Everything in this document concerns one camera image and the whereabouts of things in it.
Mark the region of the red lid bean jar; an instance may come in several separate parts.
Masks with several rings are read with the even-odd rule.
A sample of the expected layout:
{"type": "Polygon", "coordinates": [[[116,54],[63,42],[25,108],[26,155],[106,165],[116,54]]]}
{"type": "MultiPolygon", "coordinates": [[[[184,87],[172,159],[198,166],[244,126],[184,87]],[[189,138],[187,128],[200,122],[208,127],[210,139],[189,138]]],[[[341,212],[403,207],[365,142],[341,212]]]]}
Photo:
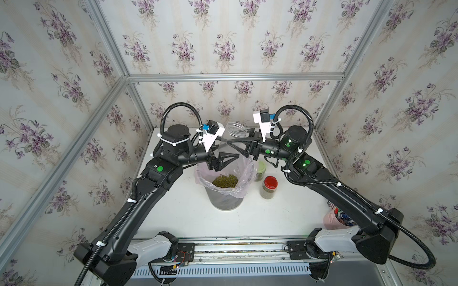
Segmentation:
{"type": "Polygon", "coordinates": [[[278,187],[278,180],[274,176],[267,176],[262,183],[261,197],[266,200],[272,199],[278,187]]]}

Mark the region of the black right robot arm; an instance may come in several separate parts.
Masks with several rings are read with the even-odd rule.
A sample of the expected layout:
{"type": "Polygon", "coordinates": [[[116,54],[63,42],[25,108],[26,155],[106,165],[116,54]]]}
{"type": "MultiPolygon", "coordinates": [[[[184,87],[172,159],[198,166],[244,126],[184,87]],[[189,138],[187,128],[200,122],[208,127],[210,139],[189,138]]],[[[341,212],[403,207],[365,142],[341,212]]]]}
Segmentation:
{"type": "Polygon", "coordinates": [[[314,121],[305,108],[289,104],[280,107],[275,114],[270,114],[267,109],[257,111],[254,121],[259,124],[259,130],[250,129],[247,137],[229,139],[227,144],[254,160],[263,155],[265,158],[275,158],[278,162],[284,161],[281,171],[289,183],[315,191],[356,223],[359,230],[351,237],[351,242],[363,257],[379,265],[390,259],[415,269],[430,270],[436,266],[436,258],[429,247],[402,226],[403,214],[399,210],[386,210],[366,199],[306,153],[312,143],[314,121]],[[285,110],[303,114],[308,127],[292,126],[284,131],[280,115],[285,110]],[[425,252],[428,258],[426,262],[413,263],[391,254],[401,232],[425,252]]]}

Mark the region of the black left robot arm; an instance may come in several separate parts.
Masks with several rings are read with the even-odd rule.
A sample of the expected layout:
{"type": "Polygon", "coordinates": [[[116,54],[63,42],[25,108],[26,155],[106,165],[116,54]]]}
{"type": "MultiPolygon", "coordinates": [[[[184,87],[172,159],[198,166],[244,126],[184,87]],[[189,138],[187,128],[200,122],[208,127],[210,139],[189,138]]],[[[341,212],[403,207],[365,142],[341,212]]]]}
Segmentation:
{"type": "Polygon", "coordinates": [[[222,138],[224,131],[224,125],[214,120],[203,123],[197,109],[186,102],[174,103],[163,112],[153,158],[140,176],[132,180],[131,195],[97,238],[77,246],[73,255],[83,263],[83,268],[75,285],[82,285],[91,272],[109,286],[123,286],[146,263],[175,257],[178,239],[169,232],[162,231],[136,246],[131,245],[132,239],[185,168],[205,163],[209,170],[220,171],[238,158],[231,153],[215,155],[215,142],[222,138]],[[165,127],[167,115],[177,107],[194,113],[198,120],[195,135],[190,134],[186,125],[165,127]]]}

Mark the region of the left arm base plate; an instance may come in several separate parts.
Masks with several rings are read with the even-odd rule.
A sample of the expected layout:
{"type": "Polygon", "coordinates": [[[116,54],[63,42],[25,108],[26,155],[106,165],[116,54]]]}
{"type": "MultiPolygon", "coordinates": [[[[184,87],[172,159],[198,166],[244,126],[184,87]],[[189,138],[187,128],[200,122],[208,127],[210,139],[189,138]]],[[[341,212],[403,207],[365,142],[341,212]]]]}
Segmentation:
{"type": "Polygon", "coordinates": [[[164,263],[167,266],[187,266],[194,261],[195,243],[178,243],[172,248],[172,253],[164,258],[155,260],[155,263],[164,263]]]}

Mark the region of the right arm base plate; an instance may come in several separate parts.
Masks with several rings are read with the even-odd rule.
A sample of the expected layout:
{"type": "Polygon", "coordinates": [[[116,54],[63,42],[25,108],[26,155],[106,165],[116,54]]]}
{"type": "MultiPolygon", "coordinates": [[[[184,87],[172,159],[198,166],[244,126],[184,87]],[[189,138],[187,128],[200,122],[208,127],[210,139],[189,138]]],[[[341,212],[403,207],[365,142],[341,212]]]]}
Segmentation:
{"type": "Polygon", "coordinates": [[[324,252],[314,243],[308,244],[306,241],[288,241],[283,250],[289,255],[291,260],[305,259],[333,259],[337,252],[324,252]]]}

